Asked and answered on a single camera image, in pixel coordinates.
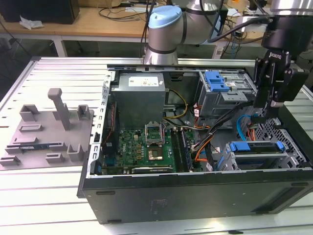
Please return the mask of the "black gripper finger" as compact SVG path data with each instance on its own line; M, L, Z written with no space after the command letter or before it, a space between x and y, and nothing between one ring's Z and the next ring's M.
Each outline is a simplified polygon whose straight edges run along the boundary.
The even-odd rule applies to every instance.
M278 117L278 111L285 101L295 99L308 77L309 71L303 69L286 69L275 75L271 91L271 118Z
M268 58L256 59L253 82L257 89L253 107L263 109L265 111L265 118L272 118L270 109L272 65Z

